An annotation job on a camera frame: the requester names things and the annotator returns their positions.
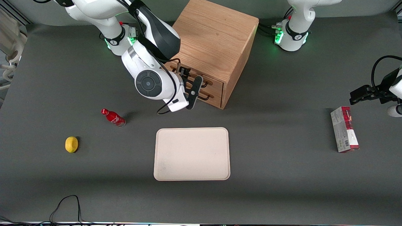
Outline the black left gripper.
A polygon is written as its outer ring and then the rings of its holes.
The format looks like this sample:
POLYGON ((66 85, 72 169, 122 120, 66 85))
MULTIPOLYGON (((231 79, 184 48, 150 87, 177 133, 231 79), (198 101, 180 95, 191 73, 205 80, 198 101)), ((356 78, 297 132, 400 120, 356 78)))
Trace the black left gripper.
POLYGON ((363 85, 354 91, 350 92, 350 105, 355 105, 359 102, 366 100, 380 99, 381 104, 387 102, 398 102, 399 98, 389 91, 399 73, 399 68, 388 73, 381 81, 380 85, 375 85, 374 70, 372 70, 372 86, 375 88, 375 96, 373 96, 374 89, 370 85, 363 85))

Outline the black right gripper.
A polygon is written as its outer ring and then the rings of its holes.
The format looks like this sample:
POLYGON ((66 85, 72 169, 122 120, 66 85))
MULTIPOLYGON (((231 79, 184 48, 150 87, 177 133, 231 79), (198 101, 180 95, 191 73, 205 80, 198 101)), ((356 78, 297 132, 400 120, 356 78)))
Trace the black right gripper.
POLYGON ((190 68, 181 68, 181 77, 182 77, 182 85, 185 90, 185 94, 195 94, 194 91, 192 91, 192 82, 188 79, 190 76, 190 68))

